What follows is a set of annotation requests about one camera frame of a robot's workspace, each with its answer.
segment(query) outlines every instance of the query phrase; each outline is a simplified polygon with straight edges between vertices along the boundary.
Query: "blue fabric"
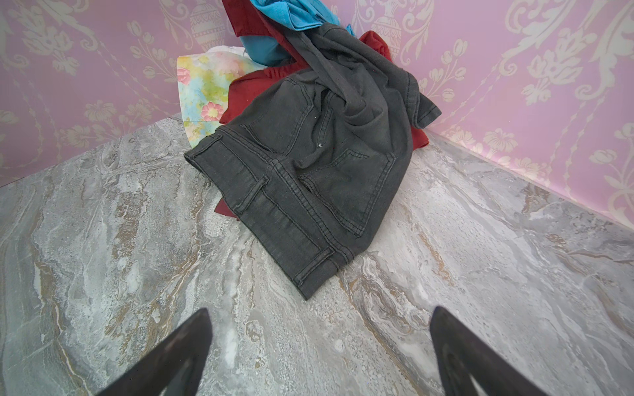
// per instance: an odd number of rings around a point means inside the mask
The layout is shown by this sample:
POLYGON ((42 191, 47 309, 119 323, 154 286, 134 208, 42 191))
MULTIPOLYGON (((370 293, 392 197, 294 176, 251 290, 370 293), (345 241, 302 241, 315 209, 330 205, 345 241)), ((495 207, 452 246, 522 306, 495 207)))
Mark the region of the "blue fabric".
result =
POLYGON ((247 54, 254 62, 264 66, 277 66, 290 57, 277 40, 266 35, 244 35, 240 38, 247 54))
POLYGON ((320 0, 251 0, 251 3, 262 14, 291 30, 312 29, 323 22, 339 24, 337 15, 320 0))

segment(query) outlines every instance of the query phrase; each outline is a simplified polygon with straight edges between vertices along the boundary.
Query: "pile of clothes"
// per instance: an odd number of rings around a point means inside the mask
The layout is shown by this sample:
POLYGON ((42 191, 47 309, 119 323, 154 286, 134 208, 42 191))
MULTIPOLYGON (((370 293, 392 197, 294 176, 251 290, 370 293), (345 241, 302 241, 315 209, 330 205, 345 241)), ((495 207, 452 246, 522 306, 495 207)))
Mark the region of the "pile of clothes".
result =
POLYGON ((185 158, 308 299, 370 245, 441 112, 319 0, 223 3, 245 49, 178 59, 185 158))

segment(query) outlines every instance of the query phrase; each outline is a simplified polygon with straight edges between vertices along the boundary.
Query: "wallpaper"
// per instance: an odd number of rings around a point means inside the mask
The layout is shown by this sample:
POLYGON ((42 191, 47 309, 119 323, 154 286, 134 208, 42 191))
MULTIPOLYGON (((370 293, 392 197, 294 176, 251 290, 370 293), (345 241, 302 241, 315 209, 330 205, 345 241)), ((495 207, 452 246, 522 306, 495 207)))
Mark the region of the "wallpaper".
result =
MULTIPOLYGON (((634 0, 325 0, 378 32, 444 136, 634 228, 634 0)), ((219 0, 7 0, 0 184, 179 111, 176 58, 237 39, 219 0)))

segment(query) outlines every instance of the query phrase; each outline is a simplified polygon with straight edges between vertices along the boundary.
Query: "gray marble surface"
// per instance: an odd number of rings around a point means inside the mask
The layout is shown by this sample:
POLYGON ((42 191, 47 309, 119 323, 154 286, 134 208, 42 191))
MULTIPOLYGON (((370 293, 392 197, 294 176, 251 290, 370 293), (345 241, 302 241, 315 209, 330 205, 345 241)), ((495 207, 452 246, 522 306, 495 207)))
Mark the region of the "gray marble surface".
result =
POLYGON ((208 307, 200 395, 438 395, 439 304, 552 395, 634 392, 634 231, 433 139, 305 302, 187 147, 168 118, 0 189, 1 394, 95 393, 208 307))

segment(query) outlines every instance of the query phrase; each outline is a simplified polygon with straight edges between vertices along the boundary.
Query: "wall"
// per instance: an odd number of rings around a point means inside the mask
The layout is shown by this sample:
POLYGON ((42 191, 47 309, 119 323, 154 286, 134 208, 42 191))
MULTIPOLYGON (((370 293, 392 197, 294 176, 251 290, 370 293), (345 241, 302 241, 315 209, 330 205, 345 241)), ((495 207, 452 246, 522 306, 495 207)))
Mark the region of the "wall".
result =
POLYGON ((238 43, 220 0, 3 1, 0 186, 179 112, 176 58, 238 43))
POLYGON ((634 228, 634 1, 325 3, 419 79, 427 131, 634 228))
MULTIPOLYGON (((325 3, 419 79, 428 131, 634 228, 634 0, 325 3)), ((178 112, 174 59, 237 43, 217 0, 144 4, 0 6, 0 184, 178 112)))

